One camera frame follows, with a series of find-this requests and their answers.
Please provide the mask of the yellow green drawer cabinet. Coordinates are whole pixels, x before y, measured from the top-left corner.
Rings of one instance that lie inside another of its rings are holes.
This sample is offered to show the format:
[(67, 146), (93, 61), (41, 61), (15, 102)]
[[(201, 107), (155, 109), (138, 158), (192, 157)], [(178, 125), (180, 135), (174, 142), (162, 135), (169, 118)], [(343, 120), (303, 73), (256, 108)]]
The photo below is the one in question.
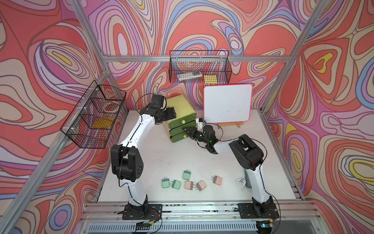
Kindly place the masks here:
[(164, 129), (172, 143), (188, 137), (184, 128), (195, 127), (197, 113), (183, 95), (167, 99), (167, 107), (173, 107), (176, 118), (163, 123)]

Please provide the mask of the green plug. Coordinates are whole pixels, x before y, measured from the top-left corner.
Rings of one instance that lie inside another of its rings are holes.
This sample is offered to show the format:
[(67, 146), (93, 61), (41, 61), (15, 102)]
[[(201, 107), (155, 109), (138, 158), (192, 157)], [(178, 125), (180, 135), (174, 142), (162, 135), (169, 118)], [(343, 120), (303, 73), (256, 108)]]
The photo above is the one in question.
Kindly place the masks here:
[(185, 171), (183, 172), (183, 176), (182, 176), (182, 178), (183, 178), (183, 180), (190, 180), (190, 178), (191, 178), (191, 172), (185, 170)]
[(173, 180), (171, 183), (171, 187), (176, 190), (180, 190), (181, 185), (182, 185), (182, 182), (179, 180)]
[(162, 188), (166, 189), (170, 187), (170, 180), (168, 178), (162, 179)]

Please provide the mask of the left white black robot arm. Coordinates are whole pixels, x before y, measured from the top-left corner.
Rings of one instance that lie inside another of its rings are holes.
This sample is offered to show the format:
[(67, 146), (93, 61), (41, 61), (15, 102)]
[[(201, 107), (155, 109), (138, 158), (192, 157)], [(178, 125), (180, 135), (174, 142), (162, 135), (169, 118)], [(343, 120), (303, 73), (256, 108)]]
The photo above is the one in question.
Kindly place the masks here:
[(136, 122), (129, 135), (119, 145), (111, 148), (112, 173), (117, 176), (119, 186), (124, 186), (129, 196), (125, 210), (145, 216), (149, 212), (148, 196), (143, 190), (140, 177), (144, 170), (144, 162), (141, 158), (139, 146), (151, 131), (159, 123), (173, 120), (176, 113), (173, 107), (159, 109), (145, 107), (140, 111)]

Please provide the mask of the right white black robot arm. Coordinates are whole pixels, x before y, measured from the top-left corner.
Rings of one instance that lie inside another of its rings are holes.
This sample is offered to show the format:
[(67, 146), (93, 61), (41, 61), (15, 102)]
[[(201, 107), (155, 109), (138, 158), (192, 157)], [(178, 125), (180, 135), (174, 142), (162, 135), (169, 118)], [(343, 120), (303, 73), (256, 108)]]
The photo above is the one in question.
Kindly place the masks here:
[(253, 210), (256, 216), (265, 217), (271, 213), (279, 217), (276, 199), (267, 191), (262, 176), (264, 162), (263, 150), (246, 134), (232, 140), (218, 140), (212, 126), (206, 125), (202, 131), (197, 127), (185, 127), (183, 132), (197, 143), (204, 143), (205, 149), (211, 154), (233, 153), (242, 168), (245, 169), (245, 178), (249, 179), (252, 188)]

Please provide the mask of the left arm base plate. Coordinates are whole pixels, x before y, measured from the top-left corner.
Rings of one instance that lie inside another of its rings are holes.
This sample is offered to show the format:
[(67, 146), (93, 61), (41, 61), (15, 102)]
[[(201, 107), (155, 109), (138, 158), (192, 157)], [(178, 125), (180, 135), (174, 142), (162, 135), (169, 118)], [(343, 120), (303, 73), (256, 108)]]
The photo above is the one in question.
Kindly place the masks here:
[(149, 204), (146, 206), (125, 205), (123, 211), (119, 212), (123, 220), (160, 220), (162, 217), (162, 204)]

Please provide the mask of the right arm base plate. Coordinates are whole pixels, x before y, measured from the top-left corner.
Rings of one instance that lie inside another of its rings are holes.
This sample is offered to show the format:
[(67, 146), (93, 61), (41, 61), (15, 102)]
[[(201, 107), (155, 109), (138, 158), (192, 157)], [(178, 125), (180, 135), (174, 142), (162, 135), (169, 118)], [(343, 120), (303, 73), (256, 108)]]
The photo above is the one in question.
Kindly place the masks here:
[(238, 211), (241, 219), (266, 219), (277, 220), (280, 218), (278, 209), (274, 203), (259, 205), (254, 203), (239, 203)]

